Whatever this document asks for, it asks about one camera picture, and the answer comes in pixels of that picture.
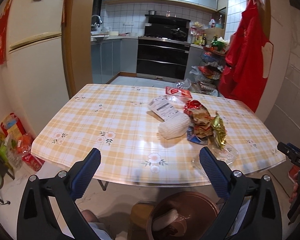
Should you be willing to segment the chrome kitchen faucet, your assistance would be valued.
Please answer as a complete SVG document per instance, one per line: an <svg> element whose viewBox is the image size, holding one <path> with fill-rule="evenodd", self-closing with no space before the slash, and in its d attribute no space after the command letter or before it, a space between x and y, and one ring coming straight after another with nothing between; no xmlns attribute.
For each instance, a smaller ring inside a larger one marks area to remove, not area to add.
<svg viewBox="0 0 300 240"><path fill-rule="evenodd" d="M100 15L92 15L91 16L91 31L97 31L100 25L103 23Z"/></svg>

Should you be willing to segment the blue wrapper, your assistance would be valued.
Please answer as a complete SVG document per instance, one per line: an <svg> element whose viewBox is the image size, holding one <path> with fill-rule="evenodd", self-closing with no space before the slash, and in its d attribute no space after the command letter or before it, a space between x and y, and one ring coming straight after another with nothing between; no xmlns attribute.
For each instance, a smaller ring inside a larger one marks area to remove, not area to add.
<svg viewBox="0 0 300 240"><path fill-rule="evenodd" d="M186 137L189 142L193 142L195 144L208 145L208 143L209 143L208 137L200 139L195 135L193 126L188 127Z"/></svg>

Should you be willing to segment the brown round trash bin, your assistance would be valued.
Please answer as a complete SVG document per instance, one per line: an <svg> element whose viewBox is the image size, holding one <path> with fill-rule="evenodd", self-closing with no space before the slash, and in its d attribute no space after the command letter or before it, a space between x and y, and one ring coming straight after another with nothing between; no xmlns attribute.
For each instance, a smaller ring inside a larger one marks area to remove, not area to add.
<svg viewBox="0 0 300 240"><path fill-rule="evenodd" d="M218 213L217 205L202 193L175 193L151 211L146 223L147 238L200 239Z"/></svg>

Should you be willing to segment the white printed paper receipt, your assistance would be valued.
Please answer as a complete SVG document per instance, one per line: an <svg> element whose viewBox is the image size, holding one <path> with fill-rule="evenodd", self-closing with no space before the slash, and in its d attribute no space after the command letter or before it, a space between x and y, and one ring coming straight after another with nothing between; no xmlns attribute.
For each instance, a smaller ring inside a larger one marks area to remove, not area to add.
<svg viewBox="0 0 300 240"><path fill-rule="evenodd" d="M180 114L180 112L163 96L153 98L148 104L148 107L164 121Z"/></svg>

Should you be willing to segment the grey kitchen cabinets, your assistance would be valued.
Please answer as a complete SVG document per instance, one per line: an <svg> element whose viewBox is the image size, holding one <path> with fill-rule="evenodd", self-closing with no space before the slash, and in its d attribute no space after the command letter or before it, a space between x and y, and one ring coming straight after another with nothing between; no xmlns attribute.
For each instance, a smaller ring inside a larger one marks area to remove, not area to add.
<svg viewBox="0 0 300 240"><path fill-rule="evenodd" d="M138 39L117 37L91 42L93 83L110 83L119 75L136 76Z"/></svg>

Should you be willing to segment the red hanging apron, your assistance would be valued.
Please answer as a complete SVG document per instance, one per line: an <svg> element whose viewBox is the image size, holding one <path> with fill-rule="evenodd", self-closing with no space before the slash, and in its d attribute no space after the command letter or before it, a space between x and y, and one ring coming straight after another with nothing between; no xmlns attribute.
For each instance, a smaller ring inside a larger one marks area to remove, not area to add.
<svg viewBox="0 0 300 240"><path fill-rule="evenodd" d="M226 53L220 93L255 112L268 81L273 49L263 31L258 0L249 0Z"/></svg>

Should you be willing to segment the yellow checked floral tablecloth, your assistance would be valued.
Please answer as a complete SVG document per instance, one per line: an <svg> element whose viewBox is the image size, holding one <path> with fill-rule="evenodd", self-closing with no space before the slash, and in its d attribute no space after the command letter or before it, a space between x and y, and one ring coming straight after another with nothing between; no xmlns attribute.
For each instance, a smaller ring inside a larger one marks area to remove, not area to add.
<svg viewBox="0 0 300 240"><path fill-rule="evenodd" d="M160 136L160 118L150 111L162 88L85 85L43 128L32 154L70 168L91 149L101 152L95 178L126 185L202 186L208 184L192 163L201 146L186 137ZM245 104L215 96L193 94L211 115L219 114L228 148L237 155L232 168L244 174L275 167L285 161L277 140Z"/></svg>

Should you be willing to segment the clear plastic tray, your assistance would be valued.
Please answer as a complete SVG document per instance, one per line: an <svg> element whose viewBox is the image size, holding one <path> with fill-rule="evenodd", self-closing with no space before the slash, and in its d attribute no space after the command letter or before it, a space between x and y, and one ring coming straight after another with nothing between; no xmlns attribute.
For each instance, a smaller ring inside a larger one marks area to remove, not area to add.
<svg viewBox="0 0 300 240"><path fill-rule="evenodd" d="M203 147L205 145L197 145L197 153L191 161L192 166L198 170L203 169L199 162L199 152ZM211 143L207 147L217 160L224 161L229 166L232 166L238 158L238 150L230 144L227 144L222 150L215 143Z"/></svg>

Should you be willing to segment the cream refrigerator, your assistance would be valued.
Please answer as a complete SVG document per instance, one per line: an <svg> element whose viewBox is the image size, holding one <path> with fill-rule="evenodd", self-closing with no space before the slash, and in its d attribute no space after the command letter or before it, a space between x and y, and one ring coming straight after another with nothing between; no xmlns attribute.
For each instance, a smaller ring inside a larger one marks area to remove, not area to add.
<svg viewBox="0 0 300 240"><path fill-rule="evenodd" d="M36 137L68 102L62 55L64 0L12 0L4 84L13 112Z"/></svg>

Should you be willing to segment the gold foil bag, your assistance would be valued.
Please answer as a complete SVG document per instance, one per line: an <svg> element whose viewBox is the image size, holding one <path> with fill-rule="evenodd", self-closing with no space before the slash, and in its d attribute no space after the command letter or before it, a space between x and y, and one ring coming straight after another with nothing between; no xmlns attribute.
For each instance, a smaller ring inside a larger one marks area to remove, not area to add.
<svg viewBox="0 0 300 240"><path fill-rule="evenodd" d="M226 146L226 129L223 119L218 112L216 112L216 115L211 119L211 127L213 129L215 143L222 150Z"/></svg>

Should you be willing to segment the black built-in oven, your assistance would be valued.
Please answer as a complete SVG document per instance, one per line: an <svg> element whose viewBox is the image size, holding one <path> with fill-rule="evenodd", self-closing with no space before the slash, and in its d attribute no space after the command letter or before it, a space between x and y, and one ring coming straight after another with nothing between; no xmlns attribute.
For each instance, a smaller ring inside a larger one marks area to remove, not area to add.
<svg viewBox="0 0 300 240"><path fill-rule="evenodd" d="M136 73L158 80L182 80L190 52L190 20L146 14L145 33L138 38Z"/></svg>

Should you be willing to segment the red and white flat packet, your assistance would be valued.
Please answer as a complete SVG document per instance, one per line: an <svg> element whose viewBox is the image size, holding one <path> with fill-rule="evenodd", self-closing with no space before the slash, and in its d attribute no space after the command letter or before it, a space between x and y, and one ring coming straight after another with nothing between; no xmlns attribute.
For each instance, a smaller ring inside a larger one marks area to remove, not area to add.
<svg viewBox="0 0 300 240"><path fill-rule="evenodd" d="M166 87L165 88L166 95L168 96L176 96L190 100L192 95L189 90L180 89L180 88L173 88L173 87Z"/></svg>

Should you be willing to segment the white foam fruit net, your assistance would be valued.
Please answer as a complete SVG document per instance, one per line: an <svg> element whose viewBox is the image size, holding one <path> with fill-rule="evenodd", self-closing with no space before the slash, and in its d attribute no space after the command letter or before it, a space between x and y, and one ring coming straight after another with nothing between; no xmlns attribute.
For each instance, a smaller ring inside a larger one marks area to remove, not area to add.
<svg viewBox="0 0 300 240"><path fill-rule="evenodd" d="M179 113L174 117L162 122L158 131L167 140L183 136L191 124L190 117L185 113Z"/></svg>

